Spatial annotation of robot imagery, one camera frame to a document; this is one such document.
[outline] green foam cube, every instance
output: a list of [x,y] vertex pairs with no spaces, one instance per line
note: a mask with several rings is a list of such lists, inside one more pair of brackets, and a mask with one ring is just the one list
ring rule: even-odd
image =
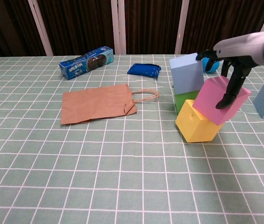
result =
[[192,91],[192,92],[185,92],[182,94],[175,94],[174,100],[175,100],[177,113],[179,113],[179,111],[182,109],[182,106],[184,105],[186,99],[196,99],[198,93],[199,91]]

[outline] blue packet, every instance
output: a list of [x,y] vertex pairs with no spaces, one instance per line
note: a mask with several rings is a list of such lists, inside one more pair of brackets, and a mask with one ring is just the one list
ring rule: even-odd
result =
[[135,63],[128,70],[128,74],[138,75],[138,76],[147,76],[151,78],[158,78],[160,70],[161,70],[161,67],[156,64]]

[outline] grid pattern tablecloth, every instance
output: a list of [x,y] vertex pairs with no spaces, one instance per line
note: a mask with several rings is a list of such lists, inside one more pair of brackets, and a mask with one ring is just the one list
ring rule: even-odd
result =
[[[0,58],[0,224],[264,224],[264,120],[252,104],[264,67],[215,139],[187,144],[172,57],[115,56],[69,81],[58,63],[72,56]],[[160,65],[158,80],[127,75],[133,63]],[[64,92],[114,84],[161,96],[137,114],[60,126]]]

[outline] pink foam cube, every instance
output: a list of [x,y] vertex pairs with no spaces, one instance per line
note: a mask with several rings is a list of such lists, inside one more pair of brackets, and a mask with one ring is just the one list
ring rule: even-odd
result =
[[216,109],[217,103],[222,100],[226,92],[229,79],[224,76],[209,78],[203,84],[193,107],[216,125],[220,125],[231,119],[242,104],[247,100],[251,91],[241,88],[234,103],[225,109]]

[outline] paper bag handle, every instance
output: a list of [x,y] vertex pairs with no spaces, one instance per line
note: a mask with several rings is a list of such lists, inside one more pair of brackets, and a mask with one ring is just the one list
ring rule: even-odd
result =
[[143,92],[150,92],[150,93],[153,94],[153,96],[146,97],[146,98],[143,98],[143,99],[135,99],[135,100],[133,100],[134,103],[138,103],[138,102],[145,101],[145,100],[148,100],[148,99],[155,99],[155,98],[158,98],[160,96],[159,93],[156,90],[139,90],[139,91],[132,92],[132,94],[143,93]]

